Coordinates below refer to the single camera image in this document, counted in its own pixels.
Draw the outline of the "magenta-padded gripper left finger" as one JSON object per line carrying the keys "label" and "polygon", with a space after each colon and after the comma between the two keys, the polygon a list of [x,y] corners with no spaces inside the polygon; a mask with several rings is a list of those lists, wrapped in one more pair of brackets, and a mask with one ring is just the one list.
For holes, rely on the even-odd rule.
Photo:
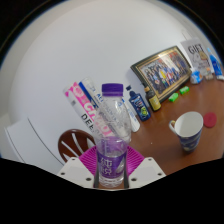
{"label": "magenta-padded gripper left finger", "polygon": [[79,157],[71,157],[58,172],[58,176],[84,188],[98,186],[96,147]]}

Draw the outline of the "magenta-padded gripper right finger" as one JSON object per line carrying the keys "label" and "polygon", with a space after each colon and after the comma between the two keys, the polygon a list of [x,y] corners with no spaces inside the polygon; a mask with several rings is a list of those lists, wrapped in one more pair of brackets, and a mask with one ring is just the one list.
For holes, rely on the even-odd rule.
{"label": "magenta-padded gripper right finger", "polygon": [[140,188],[165,176],[164,171],[152,157],[144,157],[137,150],[128,147],[124,178],[126,189]]}

